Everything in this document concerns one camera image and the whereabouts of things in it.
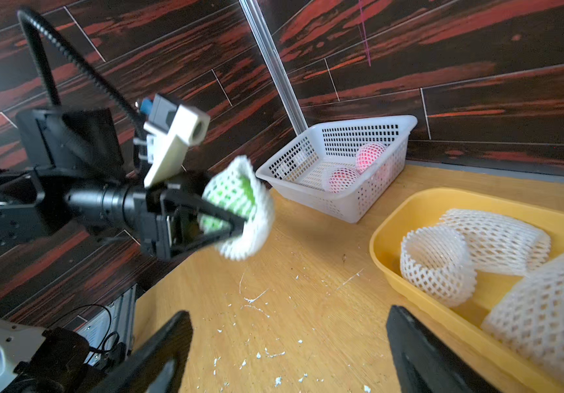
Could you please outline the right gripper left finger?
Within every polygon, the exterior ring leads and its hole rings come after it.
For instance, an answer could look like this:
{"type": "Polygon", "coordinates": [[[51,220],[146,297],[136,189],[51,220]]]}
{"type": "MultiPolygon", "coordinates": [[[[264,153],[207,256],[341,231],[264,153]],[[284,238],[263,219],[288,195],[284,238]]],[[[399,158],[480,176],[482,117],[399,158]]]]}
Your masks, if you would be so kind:
{"type": "Polygon", "coordinates": [[[180,390],[193,340],[190,313],[170,318],[93,392],[177,392],[180,390]]]}

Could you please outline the green apple netted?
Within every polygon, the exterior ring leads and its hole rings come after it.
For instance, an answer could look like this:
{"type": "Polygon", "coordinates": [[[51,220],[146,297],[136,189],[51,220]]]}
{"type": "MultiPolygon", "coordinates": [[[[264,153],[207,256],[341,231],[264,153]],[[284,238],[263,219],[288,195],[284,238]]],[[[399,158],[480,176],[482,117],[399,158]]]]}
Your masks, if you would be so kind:
{"type": "Polygon", "coordinates": [[[216,244],[222,256],[240,261],[259,252],[272,230],[275,208],[270,191],[257,178],[248,157],[235,157],[213,176],[203,191],[203,200],[245,220],[241,234],[216,244]]]}

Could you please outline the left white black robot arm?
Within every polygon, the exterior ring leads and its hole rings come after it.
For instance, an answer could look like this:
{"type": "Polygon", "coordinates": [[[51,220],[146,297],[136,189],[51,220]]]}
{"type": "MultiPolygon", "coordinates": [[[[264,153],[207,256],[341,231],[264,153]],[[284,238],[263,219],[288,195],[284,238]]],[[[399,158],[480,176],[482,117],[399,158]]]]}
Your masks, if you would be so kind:
{"type": "Polygon", "coordinates": [[[203,199],[205,173],[173,175],[150,188],[127,178],[107,109],[26,110],[17,122],[33,166],[0,170],[0,251],[49,237],[72,221],[96,237],[130,231],[160,260],[244,230],[244,218],[203,199]]]}

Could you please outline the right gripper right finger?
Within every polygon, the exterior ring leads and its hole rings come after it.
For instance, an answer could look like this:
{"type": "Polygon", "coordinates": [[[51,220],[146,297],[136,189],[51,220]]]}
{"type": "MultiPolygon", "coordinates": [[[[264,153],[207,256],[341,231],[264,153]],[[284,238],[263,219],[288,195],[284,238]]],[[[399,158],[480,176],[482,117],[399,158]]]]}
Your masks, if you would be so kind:
{"type": "Polygon", "coordinates": [[[391,307],[386,330],[403,392],[497,391],[405,307],[391,307]]]}

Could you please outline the white foam net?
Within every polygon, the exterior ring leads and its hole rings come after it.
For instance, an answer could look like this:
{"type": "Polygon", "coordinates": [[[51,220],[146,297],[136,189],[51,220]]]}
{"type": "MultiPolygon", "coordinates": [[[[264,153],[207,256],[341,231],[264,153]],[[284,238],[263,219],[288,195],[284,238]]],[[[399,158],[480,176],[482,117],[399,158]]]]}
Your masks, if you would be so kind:
{"type": "Polygon", "coordinates": [[[446,307],[468,301],[477,272],[464,236],[445,225],[408,232],[401,242],[401,276],[446,307]]]}
{"type": "Polygon", "coordinates": [[[450,209],[440,222],[464,236],[478,271],[526,276],[549,260],[550,235],[518,219],[486,211],[450,209]]]}
{"type": "Polygon", "coordinates": [[[515,284],[482,330],[564,384],[564,253],[515,284]]]}

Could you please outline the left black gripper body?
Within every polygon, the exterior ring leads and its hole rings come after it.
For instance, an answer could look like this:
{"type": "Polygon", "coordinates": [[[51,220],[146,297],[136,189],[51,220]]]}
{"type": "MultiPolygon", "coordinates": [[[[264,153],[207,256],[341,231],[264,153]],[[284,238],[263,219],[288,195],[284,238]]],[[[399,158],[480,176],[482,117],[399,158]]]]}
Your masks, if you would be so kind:
{"type": "Polygon", "coordinates": [[[145,254],[173,260],[208,246],[196,218],[207,183],[202,172],[181,173],[151,188],[139,181],[116,185],[79,180],[64,194],[64,202],[88,232],[127,230],[145,254]]]}

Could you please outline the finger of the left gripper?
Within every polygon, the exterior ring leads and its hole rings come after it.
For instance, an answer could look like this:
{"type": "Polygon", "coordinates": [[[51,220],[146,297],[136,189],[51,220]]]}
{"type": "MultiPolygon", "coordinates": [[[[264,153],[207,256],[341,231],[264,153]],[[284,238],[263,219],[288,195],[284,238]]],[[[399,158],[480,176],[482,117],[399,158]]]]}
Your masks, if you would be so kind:
{"type": "Polygon", "coordinates": [[[196,194],[167,189],[160,195],[161,219],[158,233],[166,246],[159,255],[181,255],[196,252],[216,243],[243,234],[246,220],[203,200],[196,194]],[[221,221],[220,229],[205,233],[198,224],[199,216],[221,221]]]}

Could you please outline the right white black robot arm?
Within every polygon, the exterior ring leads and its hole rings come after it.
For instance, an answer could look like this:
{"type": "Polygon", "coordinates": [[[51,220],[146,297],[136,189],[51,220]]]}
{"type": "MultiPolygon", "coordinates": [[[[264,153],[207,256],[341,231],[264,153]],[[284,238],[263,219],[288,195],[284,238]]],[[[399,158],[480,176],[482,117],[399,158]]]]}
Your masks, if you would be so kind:
{"type": "MultiPolygon", "coordinates": [[[[386,329],[402,391],[495,391],[406,308],[391,308],[386,329]]],[[[132,356],[121,342],[111,350],[97,349],[64,328],[0,319],[0,392],[177,392],[192,339],[186,311],[132,356]]]]}

